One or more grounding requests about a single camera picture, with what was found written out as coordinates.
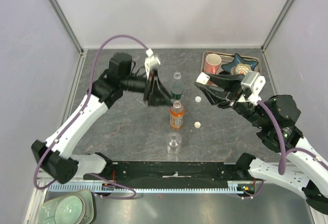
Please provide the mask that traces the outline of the clear bottle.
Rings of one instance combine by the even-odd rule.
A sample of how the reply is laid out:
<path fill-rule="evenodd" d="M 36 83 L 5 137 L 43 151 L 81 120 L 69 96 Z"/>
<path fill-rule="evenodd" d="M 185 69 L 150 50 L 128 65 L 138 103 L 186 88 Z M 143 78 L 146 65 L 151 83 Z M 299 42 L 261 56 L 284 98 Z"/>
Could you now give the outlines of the clear bottle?
<path fill-rule="evenodd" d="M 181 135 L 177 132 L 169 133 L 166 139 L 167 152 L 170 155 L 177 155 L 182 144 Z"/>

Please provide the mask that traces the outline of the orange drink bottle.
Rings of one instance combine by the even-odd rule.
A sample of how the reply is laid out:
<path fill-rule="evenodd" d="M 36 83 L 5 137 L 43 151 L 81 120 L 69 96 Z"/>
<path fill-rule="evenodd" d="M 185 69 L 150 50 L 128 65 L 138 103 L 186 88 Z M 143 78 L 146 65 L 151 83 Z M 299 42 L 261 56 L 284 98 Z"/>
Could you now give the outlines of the orange drink bottle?
<path fill-rule="evenodd" d="M 180 129 L 183 125 L 185 108 L 179 100 L 176 100 L 170 108 L 170 125 L 174 129 Z"/>

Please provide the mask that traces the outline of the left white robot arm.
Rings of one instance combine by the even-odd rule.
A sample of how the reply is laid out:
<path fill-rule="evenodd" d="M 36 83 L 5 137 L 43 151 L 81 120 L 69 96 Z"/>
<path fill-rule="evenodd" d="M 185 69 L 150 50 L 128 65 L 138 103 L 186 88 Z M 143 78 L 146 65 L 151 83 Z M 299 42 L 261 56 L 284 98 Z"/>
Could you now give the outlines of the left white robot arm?
<path fill-rule="evenodd" d="M 37 166 L 55 181 L 65 184 L 74 176 L 95 173 L 100 179 L 112 175 L 112 161 L 101 153 L 74 155 L 73 150 L 89 128 L 105 114 L 125 91 L 143 94 L 148 106 L 170 106 L 172 97 L 158 77 L 159 58 L 146 51 L 146 75 L 132 71 L 134 61 L 126 53 L 115 53 L 109 67 L 88 89 L 83 101 L 62 126 L 45 142 L 36 140 L 32 152 Z"/>

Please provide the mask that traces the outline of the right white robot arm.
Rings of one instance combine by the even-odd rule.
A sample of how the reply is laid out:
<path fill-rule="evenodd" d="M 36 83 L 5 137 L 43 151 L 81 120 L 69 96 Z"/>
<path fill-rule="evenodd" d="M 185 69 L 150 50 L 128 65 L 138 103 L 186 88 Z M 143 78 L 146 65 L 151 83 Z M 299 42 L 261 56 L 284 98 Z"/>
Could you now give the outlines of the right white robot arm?
<path fill-rule="evenodd" d="M 246 153 L 235 166 L 242 180 L 250 176 L 268 180 L 305 199 L 316 211 L 327 214 L 327 161 L 296 127 L 301 112 L 291 95 L 274 95 L 262 101 L 265 77 L 255 71 L 237 75 L 201 72 L 195 86 L 211 105 L 231 108 L 260 131 L 257 136 L 271 151 L 280 154 L 277 167 Z"/>

